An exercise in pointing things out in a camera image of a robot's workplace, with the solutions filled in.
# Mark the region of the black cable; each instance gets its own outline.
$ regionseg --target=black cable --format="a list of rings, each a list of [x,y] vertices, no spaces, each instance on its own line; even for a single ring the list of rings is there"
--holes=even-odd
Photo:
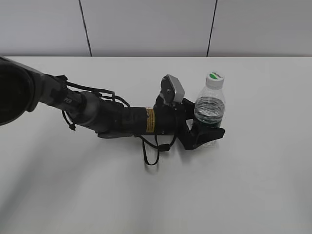
[[[70,128],[71,130],[75,131],[75,130],[76,130],[76,125],[75,125],[74,123],[70,123],[70,122],[68,121],[68,118],[66,117],[65,111],[62,111],[62,115],[63,115],[63,117],[64,117],[64,120],[65,120],[66,123],[68,124],[69,128]]]
[[[110,90],[107,90],[107,89],[91,88],[91,87],[87,87],[87,86],[83,86],[83,85],[79,85],[79,84],[74,84],[74,83],[71,83],[71,82],[68,82],[68,81],[66,81],[66,85],[71,86],[73,88],[86,90],[86,91],[111,94],[113,101],[115,101],[115,92],[114,91],[110,91]]]

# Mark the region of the robotic arm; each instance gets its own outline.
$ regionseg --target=robotic arm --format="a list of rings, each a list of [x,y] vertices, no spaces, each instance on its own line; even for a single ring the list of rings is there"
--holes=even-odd
[[[72,91],[68,86],[84,91]],[[139,137],[144,152],[144,143],[161,152],[169,150],[176,138],[186,150],[223,138],[225,131],[219,124],[211,126],[196,120],[195,105],[185,99],[184,94],[179,80],[166,75],[153,109],[130,107],[112,91],[73,84],[65,76],[44,74],[0,57],[0,125],[17,119],[25,111],[32,112],[37,103],[42,102],[62,110],[72,130],[77,124],[94,130],[100,138]],[[187,125],[189,119],[193,119],[191,128]],[[154,135],[156,145],[142,135]],[[158,135],[174,138],[170,144],[158,145]]]

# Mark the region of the wire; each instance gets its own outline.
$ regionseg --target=wire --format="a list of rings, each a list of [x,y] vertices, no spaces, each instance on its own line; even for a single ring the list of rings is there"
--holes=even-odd
[[[114,91],[110,91],[107,89],[97,89],[97,88],[91,88],[88,86],[83,86],[83,85],[79,85],[79,84],[74,84],[71,82],[66,81],[66,84],[68,86],[71,86],[73,88],[77,88],[77,89],[82,89],[82,90],[86,90],[86,91],[91,91],[91,92],[99,92],[99,93],[106,93],[106,94],[111,94],[112,95],[112,100],[115,101],[115,92]]]

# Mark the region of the water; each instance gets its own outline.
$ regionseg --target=water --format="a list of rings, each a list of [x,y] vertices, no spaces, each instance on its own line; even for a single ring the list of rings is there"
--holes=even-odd
[[[204,123],[218,123],[224,114],[224,103],[215,97],[201,97],[195,103],[195,117]]]

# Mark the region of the black cylindrical joint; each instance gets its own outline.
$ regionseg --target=black cylindrical joint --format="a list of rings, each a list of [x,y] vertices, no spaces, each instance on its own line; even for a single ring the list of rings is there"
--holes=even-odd
[[[176,119],[171,108],[124,108],[118,132],[134,135],[172,135]]]
[[[79,113],[69,113],[70,119],[80,126],[103,133],[117,129],[121,125],[123,105],[119,102],[102,100],[91,92],[81,92],[85,99],[84,109]]]

